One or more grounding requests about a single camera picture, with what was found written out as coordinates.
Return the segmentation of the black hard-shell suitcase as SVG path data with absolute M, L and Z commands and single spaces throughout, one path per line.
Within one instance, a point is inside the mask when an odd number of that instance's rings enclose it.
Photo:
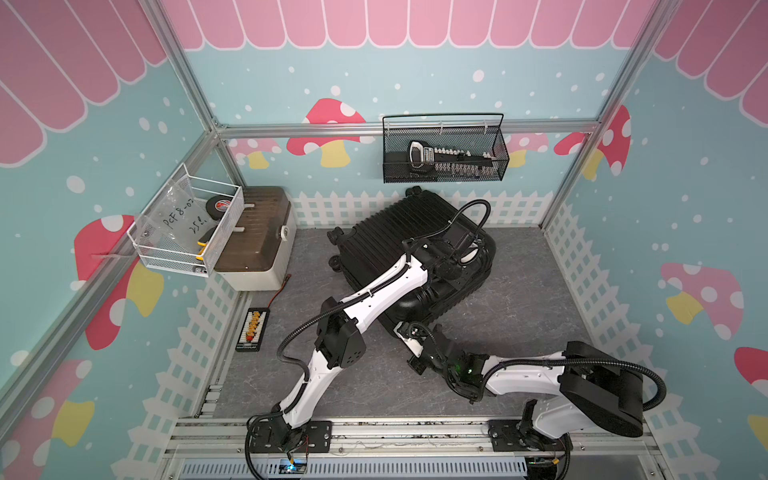
M 410 188 L 403 199 L 358 222 L 349 231 L 339 227 L 332 230 L 328 238 L 339 253 L 329 264 L 359 290 L 393 266 L 400 257 L 403 240 L 438 231 L 457 211 L 434 192 Z M 476 291 L 490 276 L 496 254 L 494 239 L 464 214 L 459 222 L 459 227 L 479 233 L 484 240 L 482 269 L 462 279 L 443 279 L 437 274 L 430 283 L 402 297 L 379 316 L 389 333 L 394 332 L 399 322 L 432 323 Z

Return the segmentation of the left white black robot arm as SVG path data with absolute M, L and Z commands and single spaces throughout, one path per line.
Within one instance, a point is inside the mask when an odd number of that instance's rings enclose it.
M 485 208 L 486 214 L 491 212 L 490 203 L 484 199 L 472 200 L 465 208 L 478 205 Z M 462 266 L 456 256 L 456 247 L 450 246 L 446 251 L 433 249 L 431 240 L 459 227 L 459 217 L 465 208 L 460 208 L 438 231 L 403 240 L 400 257 L 389 270 L 355 294 L 325 307 L 280 343 L 277 357 L 283 363 L 300 367 L 302 376 L 272 412 L 254 415 L 247 420 L 244 444 L 247 460 L 251 459 L 251 447 L 261 426 L 266 426 L 269 434 L 277 435 L 274 447 L 278 451 L 290 453 L 299 448 L 305 442 L 305 425 L 333 380 L 365 353 L 363 335 L 370 325 L 402 297 L 436 279 L 440 266 Z M 312 326 L 317 328 L 317 339 L 310 360 L 304 362 L 286 355 L 287 346 Z

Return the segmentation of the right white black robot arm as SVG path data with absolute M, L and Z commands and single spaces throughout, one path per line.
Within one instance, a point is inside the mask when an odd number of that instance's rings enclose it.
M 581 341 L 570 341 L 551 355 L 503 358 L 467 352 L 439 328 L 420 323 L 400 323 L 395 333 L 411 350 L 409 363 L 417 373 L 436 371 L 470 403 L 487 396 L 533 394 L 508 435 L 513 444 L 531 451 L 566 449 L 571 433 L 591 427 L 638 438 L 645 412 L 659 406 L 668 392 L 654 370 Z

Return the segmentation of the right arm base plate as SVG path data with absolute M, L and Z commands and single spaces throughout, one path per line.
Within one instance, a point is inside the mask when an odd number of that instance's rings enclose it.
M 573 448 L 565 435 L 549 438 L 522 419 L 489 420 L 488 437 L 494 452 L 570 452 Z

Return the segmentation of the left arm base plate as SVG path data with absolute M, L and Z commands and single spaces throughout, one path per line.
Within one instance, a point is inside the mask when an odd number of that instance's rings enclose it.
M 333 423 L 310 421 L 291 427 L 282 417 L 262 420 L 251 425 L 248 436 L 250 453 L 328 453 Z

